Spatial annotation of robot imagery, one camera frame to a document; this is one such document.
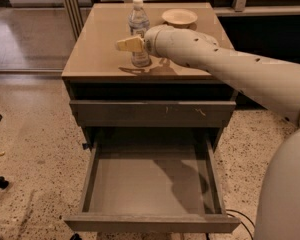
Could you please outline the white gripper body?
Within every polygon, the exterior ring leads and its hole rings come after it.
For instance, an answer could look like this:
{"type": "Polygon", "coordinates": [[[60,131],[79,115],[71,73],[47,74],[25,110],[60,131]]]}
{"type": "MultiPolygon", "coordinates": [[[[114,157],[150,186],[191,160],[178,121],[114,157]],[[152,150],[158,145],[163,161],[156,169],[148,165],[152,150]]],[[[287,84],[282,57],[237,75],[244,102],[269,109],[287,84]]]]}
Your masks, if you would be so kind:
{"type": "Polygon", "coordinates": [[[155,57],[162,57],[162,52],[160,51],[159,45],[161,41],[159,40],[160,33],[166,33],[172,29],[168,25],[158,25],[150,28],[144,35],[144,48],[149,55],[155,57]]]}

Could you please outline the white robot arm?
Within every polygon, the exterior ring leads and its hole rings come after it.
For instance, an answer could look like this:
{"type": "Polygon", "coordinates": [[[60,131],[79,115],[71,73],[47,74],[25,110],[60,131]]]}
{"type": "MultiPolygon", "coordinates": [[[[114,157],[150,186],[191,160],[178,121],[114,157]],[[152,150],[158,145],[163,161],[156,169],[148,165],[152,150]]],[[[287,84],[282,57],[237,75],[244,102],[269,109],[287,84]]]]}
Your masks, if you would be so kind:
{"type": "Polygon", "coordinates": [[[267,167],[254,240],[300,240],[300,64],[225,49],[209,35],[168,25],[119,40],[116,48],[206,71],[298,127],[267,167]]]}

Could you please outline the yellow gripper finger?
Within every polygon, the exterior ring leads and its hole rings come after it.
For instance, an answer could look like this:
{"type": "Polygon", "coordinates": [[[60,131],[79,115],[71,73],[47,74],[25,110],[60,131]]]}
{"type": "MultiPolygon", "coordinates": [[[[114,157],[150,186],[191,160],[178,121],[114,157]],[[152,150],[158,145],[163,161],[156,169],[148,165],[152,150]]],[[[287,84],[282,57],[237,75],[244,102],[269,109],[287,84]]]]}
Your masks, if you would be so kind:
{"type": "Polygon", "coordinates": [[[116,49],[127,52],[143,52],[144,39],[140,35],[131,36],[116,42],[116,49]]]}

